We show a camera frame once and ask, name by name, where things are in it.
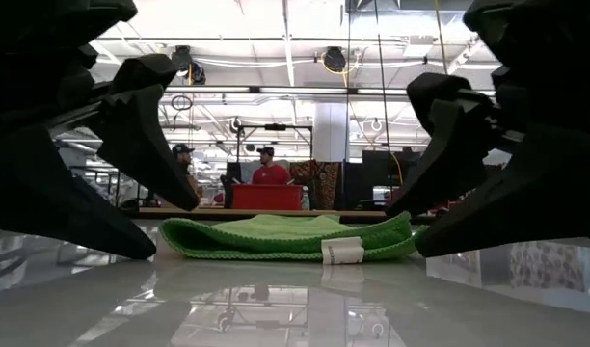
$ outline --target green towel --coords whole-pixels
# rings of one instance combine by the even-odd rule
[[[248,220],[204,225],[172,218],[160,225],[164,240],[177,252],[198,259],[310,260],[321,261],[321,241],[359,236],[363,261],[409,255],[415,236],[402,213],[380,224],[348,227],[339,216],[281,217],[258,215]]]

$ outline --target man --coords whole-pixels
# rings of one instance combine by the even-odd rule
[[[194,150],[195,150],[194,148],[188,148],[184,144],[175,145],[172,149],[173,156],[175,157],[177,164],[179,165],[179,167],[183,171],[183,174],[186,175],[186,178],[188,179],[188,183],[190,183],[190,186],[192,187],[192,189],[200,197],[201,190],[199,189],[199,183],[197,183],[197,180],[190,175],[190,172],[188,172],[188,167],[192,163],[192,157],[190,156],[190,153],[192,153]]]
[[[265,147],[258,150],[261,167],[253,174],[253,184],[286,184],[291,179],[288,171],[274,163],[274,149]]]

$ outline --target black cap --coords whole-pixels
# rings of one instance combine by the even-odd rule
[[[180,153],[190,153],[194,150],[195,150],[194,148],[188,148],[184,144],[175,145],[175,146],[173,146],[173,149],[172,149],[173,155],[178,155]]]
[[[267,154],[269,156],[274,156],[274,148],[273,147],[263,147],[256,150],[261,154]]]

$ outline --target red container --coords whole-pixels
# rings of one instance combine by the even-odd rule
[[[233,208],[260,210],[301,210],[302,186],[236,184]]]

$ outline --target white label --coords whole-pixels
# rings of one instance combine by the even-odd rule
[[[363,246],[360,237],[344,237],[321,242],[323,264],[358,264],[363,261]]]

